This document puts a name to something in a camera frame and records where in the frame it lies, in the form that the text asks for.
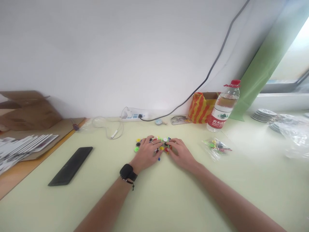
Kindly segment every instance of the window sill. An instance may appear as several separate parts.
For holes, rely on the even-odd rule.
[[[309,93],[260,93],[247,112],[260,108],[272,111],[307,110]]]

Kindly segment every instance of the green curtain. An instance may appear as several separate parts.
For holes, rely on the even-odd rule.
[[[229,118],[244,121],[243,114],[261,92],[309,17],[309,2],[287,3],[241,78],[240,97]]]

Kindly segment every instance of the black smartwatch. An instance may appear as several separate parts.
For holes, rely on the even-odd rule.
[[[130,164],[125,164],[120,170],[122,179],[131,179],[133,182],[136,180],[137,175],[133,172],[133,167]]]

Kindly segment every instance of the forearm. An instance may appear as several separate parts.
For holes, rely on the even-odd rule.
[[[75,232],[111,231],[132,185],[120,177],[75,229]]]
[[[203,165],[196,163],[189,171],[203,184],[239,232],[285,231]]]

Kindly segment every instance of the red bottle cap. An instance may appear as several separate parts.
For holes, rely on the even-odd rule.
[[[224,86],[239,88],[240,87],[239,84],[240,84],[240,80],[232,80],[230,85],[224,85]]]

